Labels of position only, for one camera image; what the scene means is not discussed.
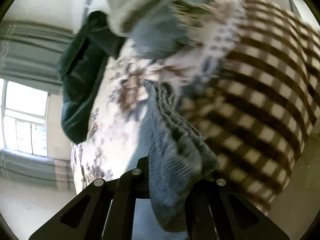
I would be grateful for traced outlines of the blue denim jeans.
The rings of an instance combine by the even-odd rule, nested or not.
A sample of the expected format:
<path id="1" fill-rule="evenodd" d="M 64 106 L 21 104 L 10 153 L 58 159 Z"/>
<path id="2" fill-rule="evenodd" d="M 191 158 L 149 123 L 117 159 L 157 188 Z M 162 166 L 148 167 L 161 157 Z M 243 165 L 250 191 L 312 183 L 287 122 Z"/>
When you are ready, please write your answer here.
<path id="1" fill-rule="evenodd" d="M 195 107 L 216 74 L 217 58 L 208 54 L 205 18 L 213 16 L 213 0 L 161 0 L 147 4 L 135 25 L 136 74 L 133 96 L 140 117 L 139 142 L 133 155 L 149 157 L 149 191 L 159 226 L 168 232 L 186 230 L 184 203 L 191 187 L 218 167 L 218 159 L 200 132 L 176 112 Z"/>

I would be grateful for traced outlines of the bright barred window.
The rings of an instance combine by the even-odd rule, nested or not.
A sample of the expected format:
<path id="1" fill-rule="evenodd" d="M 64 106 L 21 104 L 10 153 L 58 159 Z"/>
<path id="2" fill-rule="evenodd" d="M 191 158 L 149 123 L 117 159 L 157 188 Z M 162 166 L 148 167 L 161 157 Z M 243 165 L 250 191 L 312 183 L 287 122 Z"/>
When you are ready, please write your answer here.
<path id="1" fill-rule="evenodd" d="M 1 148 L 47 157 L 48 103 L 47 92 L 1 79 Z"/>

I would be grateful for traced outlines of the floral and checkered bed blanket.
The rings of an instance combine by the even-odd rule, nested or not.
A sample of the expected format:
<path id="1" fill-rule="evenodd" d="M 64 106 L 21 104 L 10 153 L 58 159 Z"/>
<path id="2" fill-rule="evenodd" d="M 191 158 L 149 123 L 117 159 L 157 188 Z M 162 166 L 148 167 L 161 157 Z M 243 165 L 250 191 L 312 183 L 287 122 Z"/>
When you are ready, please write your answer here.
<path id="1" fill-rule="evenodd" d="M 144 80 L 167 82 L 219 170 L 263 213 L 287 187 L 319 119 L 319 30 L 268 0 L 214 6 L 200 45 L 141 59 L 127 41 L 109 59 L 87 138 L 72 145 L 76 192 L 129 168 L 147 110 Z"/>

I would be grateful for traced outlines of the dark green cloth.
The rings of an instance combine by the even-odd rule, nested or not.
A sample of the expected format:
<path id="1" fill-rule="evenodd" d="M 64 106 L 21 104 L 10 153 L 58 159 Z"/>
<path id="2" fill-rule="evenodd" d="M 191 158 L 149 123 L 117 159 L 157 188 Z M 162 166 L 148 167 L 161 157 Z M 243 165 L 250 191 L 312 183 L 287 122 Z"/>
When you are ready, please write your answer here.
<path id="1" fill-rule="evenodd" d="M 87 138 L 89 117 L 109 58 L 117 59 L 125 38 L 112 33 L 107 15 L 90 13 L 59 60 L 63 92 L 61 126 L 68 139 Z"/>

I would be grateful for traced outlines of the grey striped curtain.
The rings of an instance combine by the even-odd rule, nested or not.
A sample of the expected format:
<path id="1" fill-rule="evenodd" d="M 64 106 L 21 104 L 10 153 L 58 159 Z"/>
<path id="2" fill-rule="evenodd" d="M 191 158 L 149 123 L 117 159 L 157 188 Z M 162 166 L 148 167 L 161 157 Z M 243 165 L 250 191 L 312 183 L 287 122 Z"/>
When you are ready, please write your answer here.
<path id="1" fill-rule="evenodd" d="M 28 22 L 1 23 L 1 79 L 19 83 L 49 94 L 47 113 L 48 156 L 42 157 L 1 148 L 1 176 L 8 180 L 75 192 L 71 163 L 64 154 L 71 143 L 61 129 L 61 99 L 58 74 L 60 56 L 73 35 L 63 29 Z"/>

